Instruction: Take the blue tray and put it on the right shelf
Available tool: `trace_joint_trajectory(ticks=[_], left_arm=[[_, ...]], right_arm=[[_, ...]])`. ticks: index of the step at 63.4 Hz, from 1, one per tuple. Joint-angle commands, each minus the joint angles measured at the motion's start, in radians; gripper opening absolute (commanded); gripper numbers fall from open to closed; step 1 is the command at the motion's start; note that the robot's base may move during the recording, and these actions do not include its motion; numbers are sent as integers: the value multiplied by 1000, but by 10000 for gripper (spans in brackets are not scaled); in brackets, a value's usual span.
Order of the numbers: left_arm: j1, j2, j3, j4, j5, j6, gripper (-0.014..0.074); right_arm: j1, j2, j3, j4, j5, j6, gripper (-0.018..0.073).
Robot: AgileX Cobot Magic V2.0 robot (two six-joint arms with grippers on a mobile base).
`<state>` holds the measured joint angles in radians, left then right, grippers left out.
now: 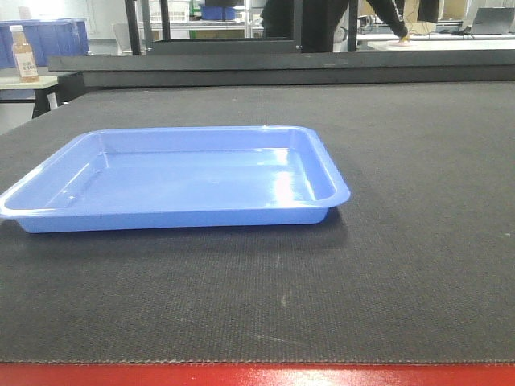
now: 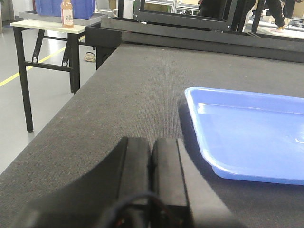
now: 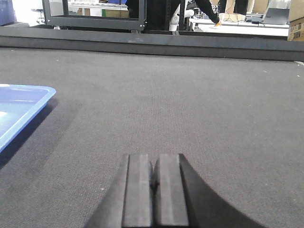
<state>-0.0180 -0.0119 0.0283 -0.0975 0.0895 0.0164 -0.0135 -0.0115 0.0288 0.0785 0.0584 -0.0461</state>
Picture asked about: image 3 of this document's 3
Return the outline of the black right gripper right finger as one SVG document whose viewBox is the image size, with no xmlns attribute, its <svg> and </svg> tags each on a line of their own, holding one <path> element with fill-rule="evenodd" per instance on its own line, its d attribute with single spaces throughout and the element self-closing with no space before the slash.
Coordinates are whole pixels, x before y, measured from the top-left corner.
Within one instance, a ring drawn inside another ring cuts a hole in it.
<svg viewBox="0 0 304 228">
<path fill-rule="evenodd" d="M 261 228 L 220 197 L 183 154 L 160 154 L 154 169 L 158 228 Z"/>
</svg>

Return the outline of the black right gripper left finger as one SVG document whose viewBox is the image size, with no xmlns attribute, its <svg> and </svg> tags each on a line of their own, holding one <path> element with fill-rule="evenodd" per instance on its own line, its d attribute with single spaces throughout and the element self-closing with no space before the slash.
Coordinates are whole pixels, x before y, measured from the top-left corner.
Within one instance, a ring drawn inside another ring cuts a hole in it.
<svg viewBox="0 0 304 228">
<path fill-rule="evenodd" d="M 118 173 L 85 228 L 151 228 L 151 165 L 147 154 L 123 157 Z"/>
</svg>

